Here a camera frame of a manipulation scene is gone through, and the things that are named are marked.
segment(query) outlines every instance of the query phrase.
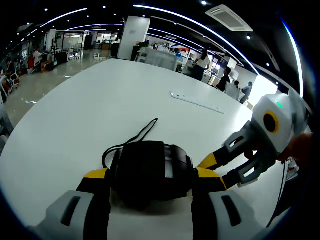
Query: shiny floor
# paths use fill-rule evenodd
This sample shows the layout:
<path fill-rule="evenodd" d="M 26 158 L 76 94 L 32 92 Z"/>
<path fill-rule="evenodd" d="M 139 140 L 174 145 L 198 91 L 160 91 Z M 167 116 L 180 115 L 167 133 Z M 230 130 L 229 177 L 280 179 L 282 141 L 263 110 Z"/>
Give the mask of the shiny floor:
<path fill-rule="evenodd" d="M 53 71 L 21 76 L 18 89 L 13 90 L 5 103 L 13 126 L 17 126 L 24 115 L 51 90 L 79 72 L 109 58 L 109 50 L 84 50 L 80 59 L 70 60 Z"/>

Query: person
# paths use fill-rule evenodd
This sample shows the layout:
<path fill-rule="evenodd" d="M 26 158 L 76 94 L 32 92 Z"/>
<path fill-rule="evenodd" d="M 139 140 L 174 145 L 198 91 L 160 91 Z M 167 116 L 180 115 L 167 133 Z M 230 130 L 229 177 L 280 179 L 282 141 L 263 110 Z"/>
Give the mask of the person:
<path fill-rule="evenodd" d="M 210 63 L 208 51 L 206 49 L 203 49 L 200 59 L 196 59 L 194 63 L 195 66 L 192 69 L 191 77 L 201 81 L 204 76 L 204 72 L 208 69 L 207 66 Z"/>
<path fill-rule="evenodd" d="M 35 66 L 35 57 L 32 51 L 30 51 L 29 59 L 27 63 L 28 63 L 28 69 L 32 69 Z"/>
<path fill-rule="evenodd" d="M 6 73 L 4 74 L 4 76 L 6 76 L 6 80 L 1 79 L 3 80 L 2 85 L 7 92 L 9 92 L 9 89 L 11 87 L 10 83 L 8 83 L 8 79 L 10 79 L 10 77 L 15 73 L 16 71 L 15 71 L 14 63 L 11 62 L 11 58 L 8 57 L 6 60 Z"/>
<path fill-rule="evenodd" d="M 236 86 L 237 89 L 239 89 L 239 81 L 235 81 L 234 85 Z"/>
<path fill-rule="evenodd" d="M 5 70 L 4 70 L 4 68 L 2 66 L 0 66 L 0 77 L 2 75 L 5 75 Z"/>
<path fill-rule="evenodd" d="M 248 100 L 249 96 L 250 96 L 250 93 L 251 93 L 251 90 L 252 90 L 252 86 L 253 86 L 253 83 L 250 81 L 248 83 L 248 86 L 246 86 L 244 89 L 242 89 L 242 92 L 245 94 L 244 97 L 240 100 L 240 103 L 241 104 L 244 104 L 245 101 Z"/>
<path fill-rule="evenodd" d="M 37 65 L 40 63 L 40 57 L 41 57 L 41 53 L 39 52 L 39 47 L 37 47 L 33 53 L 33 57 L 34 57 L 34 65 Z"/>
<path fill-rule="evenodd" d="M 46 53 L 46 52 L 47 52 L 47 46 L 46 46 L 46 45 L 44 45 L 44 46 L 43 46 L 43 49 L 42 49 L 42 51 L 41 51 L 41 53 L 42 53 L 42 54 L 44 54 L 44 53 Z"/>
<path fill-rule="evenodd" d="M 231 68 L 227 66 L 224 69 L 224 73 L 223 73 L 224 76 L 221 78 L 220 82 L 216 86 L 221 92 L 224 92 L 226 90 L 227 82 L 230 83 L 230 78 L 229 78 L 230 73 L 231 73 Z"/>

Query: led strip light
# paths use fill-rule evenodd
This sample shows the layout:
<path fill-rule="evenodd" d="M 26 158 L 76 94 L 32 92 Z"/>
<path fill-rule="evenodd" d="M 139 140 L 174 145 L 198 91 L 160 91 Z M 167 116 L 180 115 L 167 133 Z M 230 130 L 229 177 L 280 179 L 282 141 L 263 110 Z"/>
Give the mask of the led strip light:
<path fill-rule="evenodd" d="M 85 11 L 85 10 L 88 10 L 88 8 L 82 8 L 82 9 L 79 9 L 79 10 L 76 10 L 76 11 L 68 12 L 68 13 L 66 13 L 66 14 L 63 14 L 63 15 L 61 15 L 61 16 L 58 16 L 58 17 L 56 17 L 56 18 L 48 21 L 47 23 L 45 23 L 45 24 L 43 24 L 42 26 L 40 26 L 40 28 L 42 28 L 43 26 L 45 26 L 45 25 L 47 25 L 47 24 L 49 24 L 49 23 L 52 23 L 52 22 L 55 21 L 55 20 L 58 20 L 58 19 L 60 19 L 60 18 L 63 18 L 63 17 L 65 17 L 65 16 L 68 16 L 68 15 L 70 15 L 70 14 L 75 14 L 75 13 L 77 13 L 77 12 L 81 12 L 81 11 Z"/>
<path fill-rule="evenodd" d="M 80 28 L 92 27 L 92 26 L 106 26 L 106 25 L 121 25 L 122 26 L 121 23 L 105 23 L 105 24 L 92 24 L 92 25 L 76 26 L 76 27 L 69 28 L 67 30 L 80 29 Z"/>
<path fill-rule="evenodd" d="M 294 37 L 292 36 L 288 26 L 286 25 L 285 21 L 282 20 L 282 23 L 290 37 L 292 46 L 293 46 L 293 50 L 294 50 L 294 54 L 295 54 L 295 59 L 296 59 L 296 64 L 298 66 L 298 74 L 299 74 L 299 83 L 300 83 L 300 97 L 304 97 L 304 77 L 302 74 L 302 65 L 301 65 L 301 60 L 300 60 L 300 55 L 299 55 L 299 51 L 298 51 L 298 47 L 296 44 L 296 41 L 294 39 Z"/>
<path fill-rule="evenodd" d="M 177 35 L 174 35 L 174 34 L 172 34 L 172 33 L 169 33 L 169 32 L 166 32 L 166 31 L 161 31 L 161 30 L 154 29 L 154 28 L 149 28 L 149 29 L 154 30 L 154 31 L 158 31 L 158 32 L 161 32 L 161 33 L 169 34 L 169 35 L 172 35 L 172 36 L 175 36 L 175 37 L 177 37 L 177 38 L 180 38 L 180 39 L 183 39 L 183 40 L 185 40 L 185 41 L 188 41 L 189 43 L 192 43 L 192 44 L 197 45 L 198 47 L 204 49 L 203 46 L 201 46 L 201 45 L 199 45 L 199 44 L 196 44 L 195 42 L 190 41 L 190 40 L 188 40 L 188 39 L 185 39 L 185 38 L 183 38 L 183 37 L 181 37 L 181 36 L 177 36 Z"/>
<path fill-rule="evenodd" d="M 208 28 L 207 26 L 191 19 L 191 18 L 188 18 L 186 16 L 183 16 L 181 14 L 178 14 L 178 13 L 175 13 L 175 12 L 172 12 L 172 11 L 168 11 L 168 10 L 164 10 L 164 9 L 161 9 L 161 8 L 157 8 L 157 7 L 152 7 L 152 6 L 143 6 L 143 5 L 133 5 L 134 7 L 136 8 L 143 8 L 143 9 L 151 9 L 151 10 L 156 10 L 156 11 L 160 11 L 160 12 L 164 12 L 164 13 L 167 13 L 167 14 L 172 14 L 172 15 L 175 15 L 177 17 L 180 17 L 182 19 L 185 19 L 185 20 L 188 20 L 200 27 L 202 27 L 203 29 L 209 31 L 210 33 L 212 33 L 213 35 L 217 36 L 219 39 L 221 39 L 222 41 L 224 41 L 226 44 L 228 44 L 231 48 L 233 48 L 241 57 L 243 57 L 243 59 L 250 65 L 250 67 L 256 72 L 256 74 L 259 76 L 259 72 L 258 70 L 253 66 L 253 64 L 245 57 L 245 55 L 243 55 L 235 46 L 233 46 L 228 40 L 226 40 L 223 36 L 219 35 L 218 33 L 216 33 L 215 31 L 213 31 L 212 29 Z"/>
<path fill-rule="evenodd" d="M 90 30 L 85 30 L 86 32 L 88 31 L 104 31 L 107 30 L 106 28 L 97 28 L 97 29 L 90 29 Z"/>
<path fill-rule="evenodd" d="M 147 35 L 152 35 L 152 36 L 156 36 L 156 37 L 158 37 L 158 38 L 168 39 L 170 42 L 175 42 L 175 43 L 180 44 L 180 45 L 182 45 L 182 46 L 186 46 L 186 47 L 188 47 L 189 49 L 195 50 L 195 51 L 198 52 L 198 53 L 201 53 L 201 51 L 199 51 L 199 50 L 197 50 L 197 49 L 195 49 L 195 48 L 193 48 L 193 47 L 191 47 L 191 46 L 188 46 L 188 45 L 186 45 L 186 44 L 184 44 L 184 43 L 181 43 L 181 42 L 179 42 L 179 41 L 172 40 L 172 39 L 170 39 L 170 38 L 167 38 L 167 37 L 164 37 L 164 36 L 155 35 L 155 34 L 151 34 L 151 33 L 147 33 Z"/>

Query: white table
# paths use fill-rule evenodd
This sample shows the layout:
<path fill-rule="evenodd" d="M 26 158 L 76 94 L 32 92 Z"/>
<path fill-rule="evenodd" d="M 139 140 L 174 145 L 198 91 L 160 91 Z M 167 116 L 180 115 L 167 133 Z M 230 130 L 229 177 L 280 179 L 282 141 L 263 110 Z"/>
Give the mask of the white table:
<path fill-rule="evenodd" d="M 218 106 L 225 114 L 170 96 L 170 91 Z M 20 121 L 0 159 L 0 187 L 26 226 L 45 218 L 46 208 L 75 190 L 89 171 L 101 169 L 103 152 L 135 136 L 159 118 L 145 140 L 183 148 L 196 167 L 251 119 L 252 112 L 223 92 L 160 67 L 111 59 L 56 87 Z M 243 156 L 217 171 L 226 174 Z M 279 162 L 246 187 L 232 189 L 266 226 L 280 193 Z"/>

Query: cable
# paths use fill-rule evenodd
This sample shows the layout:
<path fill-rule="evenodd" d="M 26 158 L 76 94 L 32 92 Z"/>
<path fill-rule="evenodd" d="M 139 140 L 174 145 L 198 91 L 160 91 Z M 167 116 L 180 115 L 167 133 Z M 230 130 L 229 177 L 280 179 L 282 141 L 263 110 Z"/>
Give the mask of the cable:
<path fill-rule="evenodd" d="M 280 187 L 280 193 L 279 193 L 279 197 L 278 197 L 278 201 L 276 203 L 276 206 L 275 206 L 275 209 L 274 209 L 274 212 L 273 212 L 273 215 L 268 223 L 268 225 L 266 226 L 267 228 L 270 227 L 270 224 L 272 223 L 272 221 L 275 219 L 275 213 L 276 213 L 276 209 L 277 209 L 277 206 L 280 202 L 280 199 L 281 199 L 281 192 L 282 192 L 282 188 L 283 188 L 283 185 L 284 185 L 284 181 L 285 181 L 285 173 L 286 173 L 286 161 L 283 162 L 283 174 L 282 174 L 282 182 L 281 182 L 281 187 Z"/>
<path fill-rule="evenodd" d="M 151 122 L 149 122 L 149 124 L 147 126 L 145 126 L 139 133 L 138 135 L 134 136 L 133 138 L 129 139 L 128 141 L 126 141 L 125 143 L 123 144 L 120 144 L 120 145 L 115 145 L 115 146 L 112 146 L 110 148 L 108 148 L 102 155 L 102 166 L 103 168 L 107 168 L 107 165 L 106 165 L 106 157 L 109 153 L 113 152 L 113 151 L 116 151 L 116 150 L 120 150 L 121 148 L 123 148 L 126 144 L 130 143 L 130 142 L 133 142 L 134 140 L 137 140 L 140 136 L 140 134 L 146 130 L 152 123 L 153 125 L 150 127 L 150 129 L 143 135 L 143 137 L 138 140 L 138 142 L 141 142 L 145 139 L 145 137 L 148 135 L 148 133 L 151 131 L 151 129 L 155 126 L 155 124 L 157 123 L 158 121 L 158 118 L 155 118 L 153 119 Z"/>

